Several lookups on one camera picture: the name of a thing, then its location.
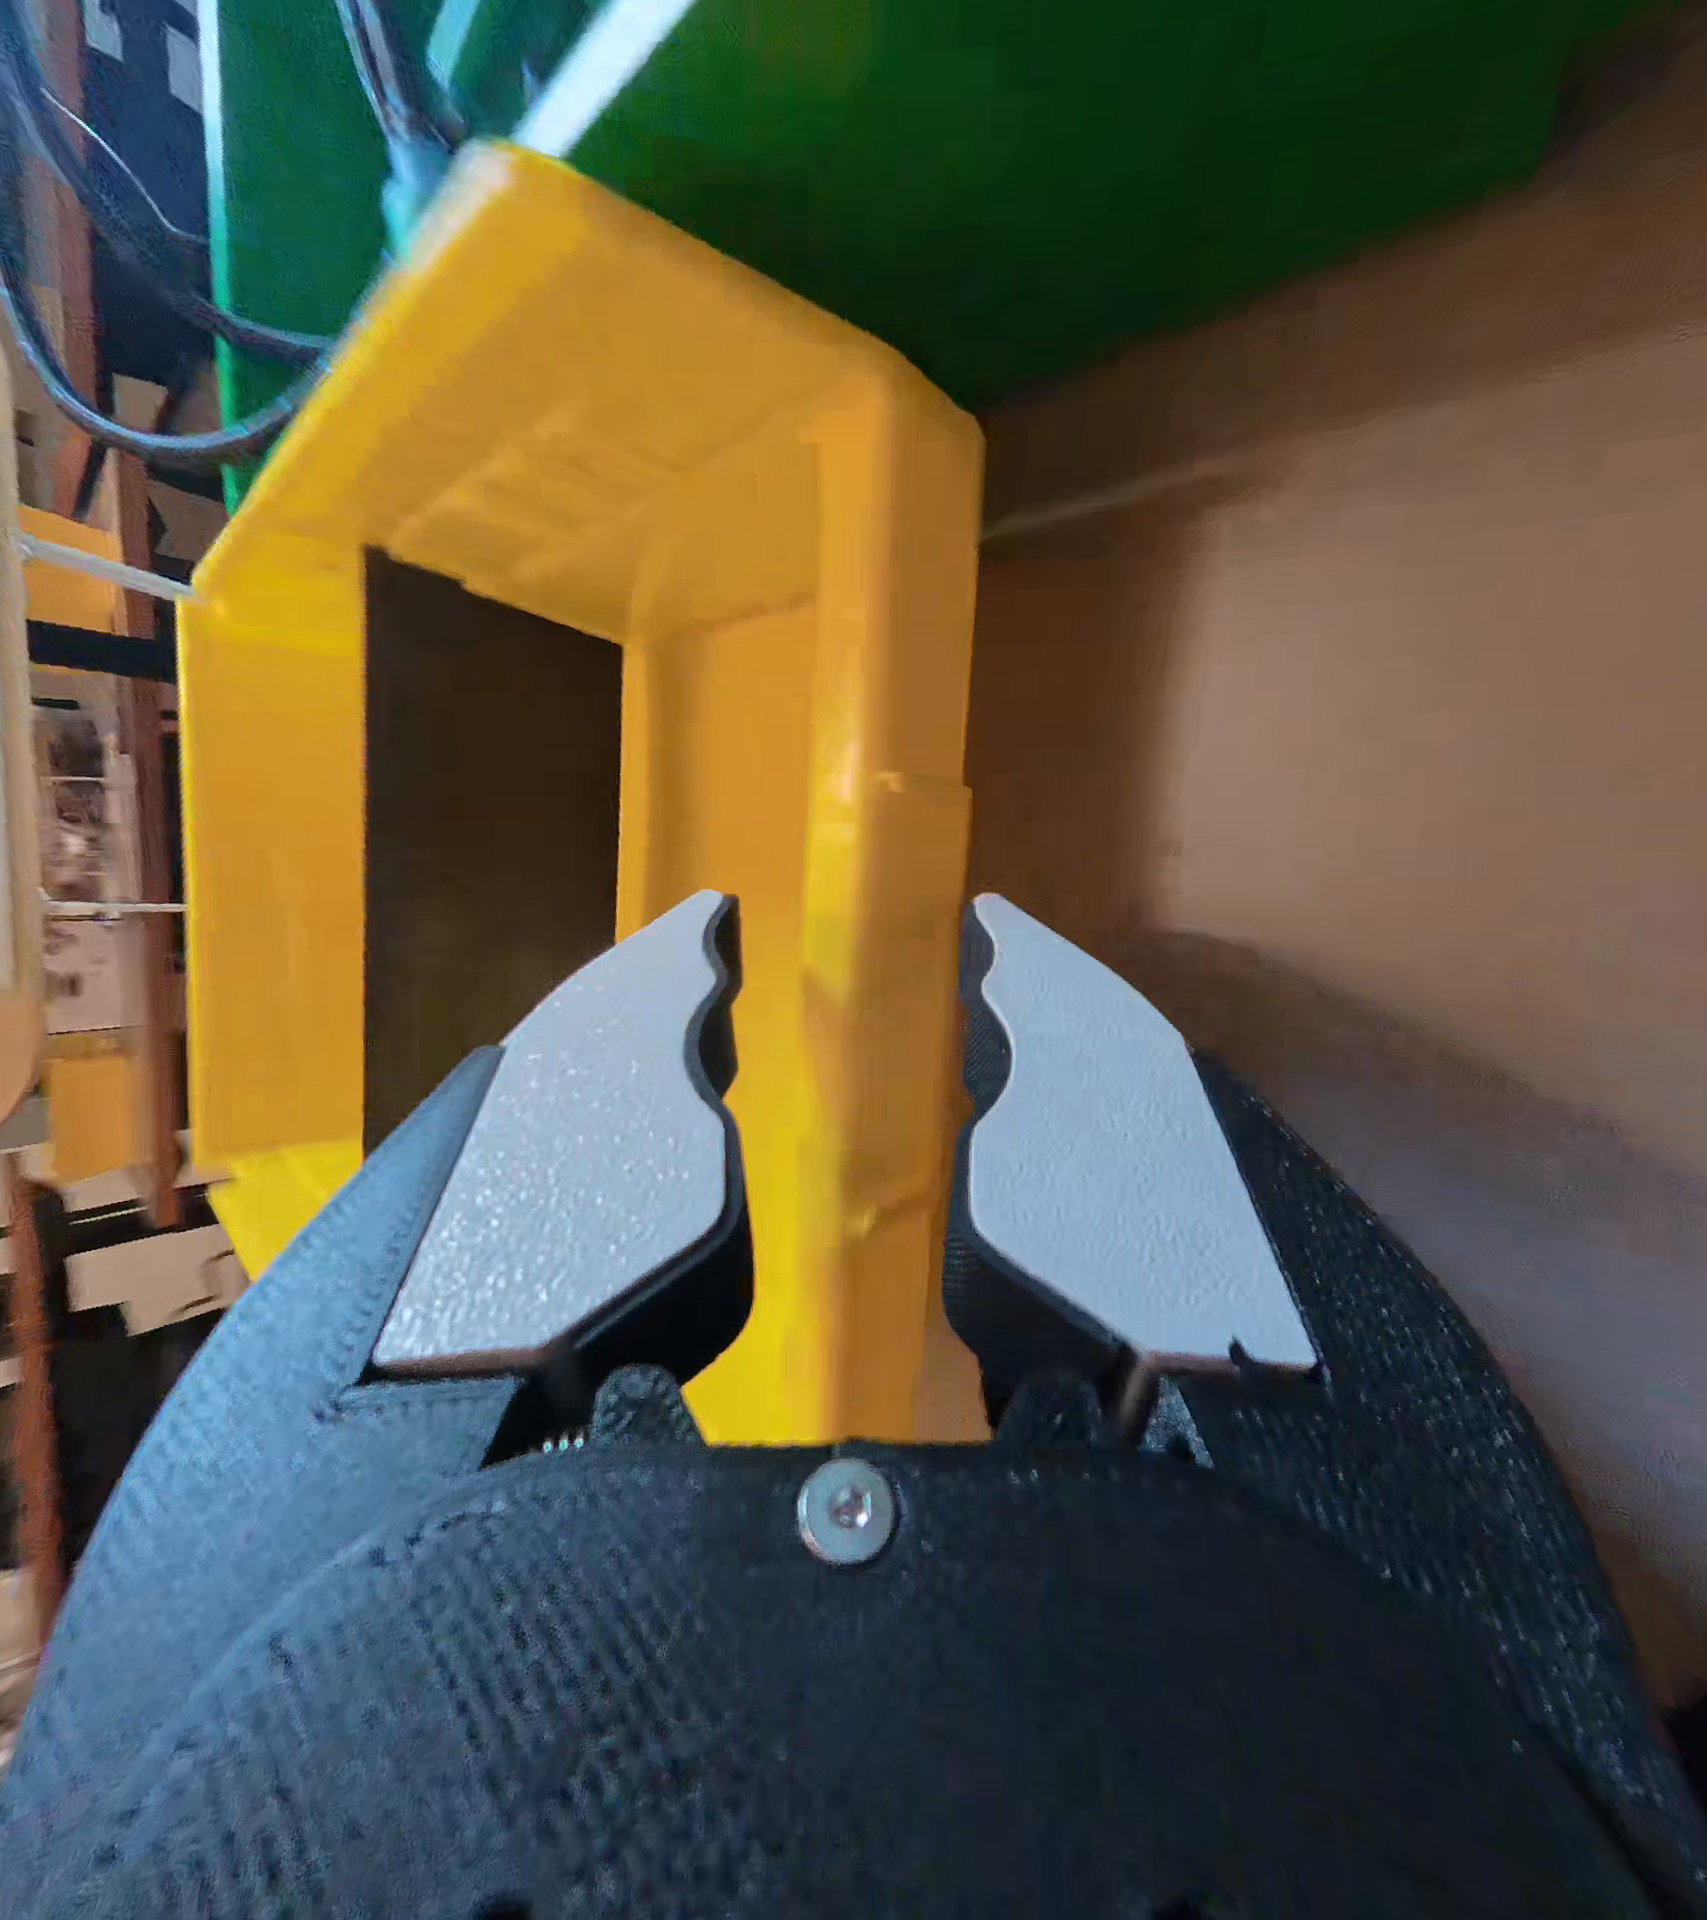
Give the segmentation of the green plastic bin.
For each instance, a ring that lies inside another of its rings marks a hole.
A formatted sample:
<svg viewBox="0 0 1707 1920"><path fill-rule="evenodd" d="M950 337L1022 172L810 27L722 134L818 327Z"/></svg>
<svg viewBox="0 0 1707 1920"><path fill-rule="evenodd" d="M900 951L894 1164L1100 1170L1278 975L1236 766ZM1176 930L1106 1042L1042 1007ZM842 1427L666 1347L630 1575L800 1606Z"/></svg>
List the green plastic bin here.
<svg viewBox="0 0 1707 1920"><path fill-rule="evenodd" d="M394 4L510 141L1018 399L1523 180L1647 4Z"/></svg>

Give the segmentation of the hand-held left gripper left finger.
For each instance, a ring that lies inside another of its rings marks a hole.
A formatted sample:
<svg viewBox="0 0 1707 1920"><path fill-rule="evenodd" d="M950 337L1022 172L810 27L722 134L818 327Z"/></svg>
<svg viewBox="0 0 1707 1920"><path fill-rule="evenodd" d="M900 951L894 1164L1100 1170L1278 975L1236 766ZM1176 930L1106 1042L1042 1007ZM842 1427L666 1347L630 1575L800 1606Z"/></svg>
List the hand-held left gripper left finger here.
<svg viewBox="0 0 1707 1920"><path fill-rule="evenodd" d="M558 984L500 1047L372 1369L396 1381L696 1381L744 1332L740 905L706 888Z"/></svg>

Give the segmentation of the yellow plastic bin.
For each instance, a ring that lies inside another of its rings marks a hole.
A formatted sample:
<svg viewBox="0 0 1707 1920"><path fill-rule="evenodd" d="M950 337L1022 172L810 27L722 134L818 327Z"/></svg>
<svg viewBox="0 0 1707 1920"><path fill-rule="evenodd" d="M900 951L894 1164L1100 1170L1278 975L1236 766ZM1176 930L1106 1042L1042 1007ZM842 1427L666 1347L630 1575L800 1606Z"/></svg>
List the yellow plastic bin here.
<svg viewBox="0 0 1707 1920"><path fill-rule="evenodd" d="M742 910L718 1439L908 1440L952 1167L984 442L892 349L484 142L180 618L194 1151L260 1276L366 1153L370 560L624 654L616 934Z"/></svg>

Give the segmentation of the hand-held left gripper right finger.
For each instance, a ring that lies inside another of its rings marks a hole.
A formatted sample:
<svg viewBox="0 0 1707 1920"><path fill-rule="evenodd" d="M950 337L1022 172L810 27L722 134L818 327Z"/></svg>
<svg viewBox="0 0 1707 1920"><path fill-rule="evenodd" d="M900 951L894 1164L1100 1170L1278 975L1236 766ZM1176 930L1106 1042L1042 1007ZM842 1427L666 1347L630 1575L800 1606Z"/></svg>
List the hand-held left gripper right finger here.
<svg viewBox="0 0 1707 1920"><path fill-rule="evenodd" d="M992 1410L1040 1378L1144 1419L1160 1381L1308 1381L1322 1352L1188 1041L994 893L962 917L944 1310Z"/></svg>

